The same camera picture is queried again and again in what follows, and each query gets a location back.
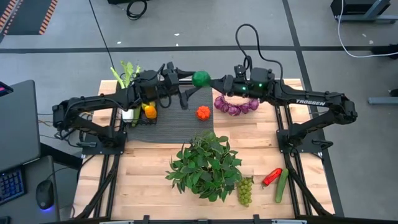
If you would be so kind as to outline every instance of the computer mouse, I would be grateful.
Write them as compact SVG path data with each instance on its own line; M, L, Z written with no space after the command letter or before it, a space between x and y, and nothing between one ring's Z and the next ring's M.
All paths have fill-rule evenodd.
M54 189L51 180L43 180L37 185L36 202L43 210L54 204Z

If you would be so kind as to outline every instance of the wooden table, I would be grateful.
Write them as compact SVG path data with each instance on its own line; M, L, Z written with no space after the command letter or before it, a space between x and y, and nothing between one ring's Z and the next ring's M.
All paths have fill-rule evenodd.
M285 83L302 89L300 79L286 79ZM115 89L116 81L103 80L99 93L110 94ZM213 98L219 95L213 90ZM246 101L242 98L232 100ZM293 122L302 123L310 119L307 106L291 105L290 110ZM209 202L207 199L199 199L189 189L180 195L177 188L171 188L171 181L165 179L165 171L170 170L170 157L176 159L175 155L182 145L129 141L119 163L112 220L142 220L144 215L150 215L152 220L252 219L254 214L259 214L260 218L294 217L288 185L282 202L275 203L276 182L264 189L260 184L272 170L285 167L275 133L278 127L274 107L263 103L257 111L238 117L214 110L212 116L216 135L229 137L231 148L239 152L237 157L243 160L239 168L243 176L254 176L250 207L239 204L236 191L227 196L225 203L221 200ZM105 126L109 124L110 117L111 110L95 111L93 121ZM301 159L308 188L324 208L333 213L321 160L312 154L301 154ZM76 214L83 210L97 191L102 161L103 156L97 155L80 172L73 204ZM302 194L296 188L300 211L304 214ZM104 193L101 215L105 214L107 199L108 191Z

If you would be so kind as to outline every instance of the green grapes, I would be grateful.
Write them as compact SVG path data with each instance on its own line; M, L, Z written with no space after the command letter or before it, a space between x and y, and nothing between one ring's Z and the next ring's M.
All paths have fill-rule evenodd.
M245 207L248 207L252 203L251 189L253 183L253 177L245 177L236 184L239 203Z

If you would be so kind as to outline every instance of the floor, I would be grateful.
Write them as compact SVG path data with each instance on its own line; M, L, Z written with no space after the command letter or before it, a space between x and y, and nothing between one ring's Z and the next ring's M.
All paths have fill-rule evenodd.
M331 48L340 45L331 0L153 0L138 21L126 18L121 9L125 4L92 3L105 41L113 48L117 70L121 70L120 60L147 69L173 61L181 69L207 70L214 78L222 77L243 61L242 53L231 47L236 28L243 23L254 25L261 45L271 49L262 53L283 63L285 78L301 78L305 87L314 91L346 93L356 103L357 122L324 130L326 139L335 143L329 152L344 215L398 220L398 179L393 175L398 168L394 141L398 111L395 106L370 106L367 102L369 96L387 96L387 90L397 88L398 63L388 58L352 58ZM291 12L297 38L295 34L292 38L292 21L285 10ZM398 2L392 1L386 13L398 13ZM255 45L253 32L241 31L241 43ZM347 46L396 44L398 24L347 23L341 33ZM300 50L317 46L330 48ZM255 51L248 54L255 66L279 74L275 65L259 59ZM0 80L9 84L35 80L39 113L50 113L53 105L73 96L96 95L101 80L113 79L110 66L88 1L59 0L44 35L8 35L0 43ZM40 125L41 134L54 132ZM41 140L79 156L79 150L65 142ZM63 171L57 174L57 186L66 218L76 172Z

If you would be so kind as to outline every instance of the blue keyboard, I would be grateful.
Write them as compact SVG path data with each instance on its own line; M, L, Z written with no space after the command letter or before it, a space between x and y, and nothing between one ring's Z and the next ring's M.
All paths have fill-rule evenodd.
M25 194L21 169L0 173L0 205Z

